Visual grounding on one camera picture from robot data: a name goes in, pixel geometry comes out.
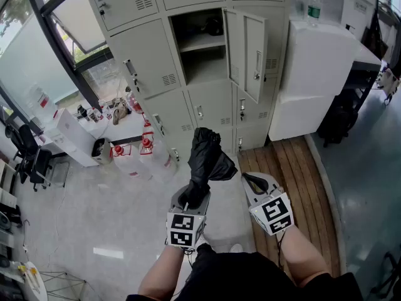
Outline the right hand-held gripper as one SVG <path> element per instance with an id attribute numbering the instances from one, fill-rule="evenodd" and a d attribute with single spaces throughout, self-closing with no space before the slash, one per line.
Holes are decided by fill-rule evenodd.
<path id="1" fill-rule="evenodd" d="M 294 225 L 289 197 L 273 176 L 245 172 L 241 175 L 241 182 L 250 214 L 268 235 L 274 236 Z"/>

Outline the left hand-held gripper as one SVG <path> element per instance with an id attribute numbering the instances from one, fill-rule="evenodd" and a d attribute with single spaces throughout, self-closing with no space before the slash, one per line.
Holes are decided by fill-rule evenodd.
<path id="1" fill-rule="evenodd" d="M 199 207 L 189 208 L 188 204 L 179 202 L 179 197 L 187 188 L 182 187 L 171 198 L 166 220 L 167 244 L 182 249 L 195 249 L 204 232 L 211 193 L 208 192 L 202 198 Z"/>

